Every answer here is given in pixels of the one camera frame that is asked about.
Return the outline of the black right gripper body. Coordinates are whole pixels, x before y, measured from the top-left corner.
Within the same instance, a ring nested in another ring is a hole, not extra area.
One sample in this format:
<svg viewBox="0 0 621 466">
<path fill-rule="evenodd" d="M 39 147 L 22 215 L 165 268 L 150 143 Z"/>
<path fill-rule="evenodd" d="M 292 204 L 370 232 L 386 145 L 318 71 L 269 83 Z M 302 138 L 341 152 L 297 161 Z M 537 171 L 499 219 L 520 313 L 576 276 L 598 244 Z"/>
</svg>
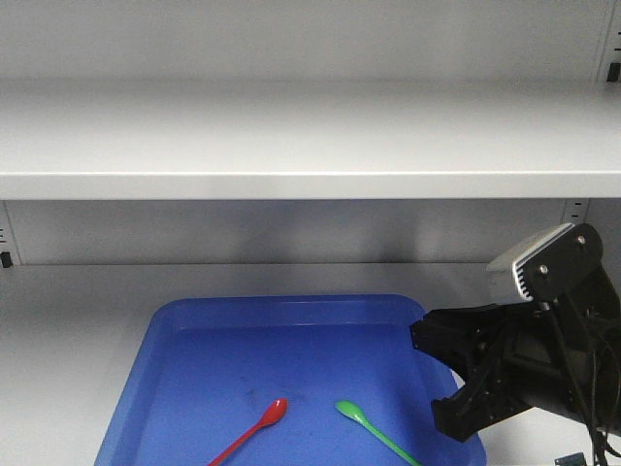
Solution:
<svg viewBox="0 0 621 466">
<path fill-rule="evenodd" d="M 579 421 L 591 432 L 620 429 L 620 298 L 601 266 L 488 267 L 500 322 L 479 425 L 531 408 Z"/>
</svg>

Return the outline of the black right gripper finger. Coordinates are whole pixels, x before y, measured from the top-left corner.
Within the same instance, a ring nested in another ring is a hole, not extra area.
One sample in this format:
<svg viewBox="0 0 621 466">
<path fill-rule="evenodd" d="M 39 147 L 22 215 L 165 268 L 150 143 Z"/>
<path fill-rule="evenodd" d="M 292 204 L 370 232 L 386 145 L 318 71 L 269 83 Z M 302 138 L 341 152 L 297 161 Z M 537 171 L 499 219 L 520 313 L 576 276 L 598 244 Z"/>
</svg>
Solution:
<svg viewBox="0 0 621 466">
<path fill-rule="evenodd" d="M 504 376 L 482 370 L 450 397 L 433 400 L 431 407 L 436 428 L 462 443 L 480 430 L 532 408 L 511 392 Z"/>
<path fill-rule="evenodd" d="M 507 381 L 504 327 L 508 305 L 435 309 L 409 326 L 413 347 L 450 368 L 469 383 L 481 374 Z"/>
</svg>

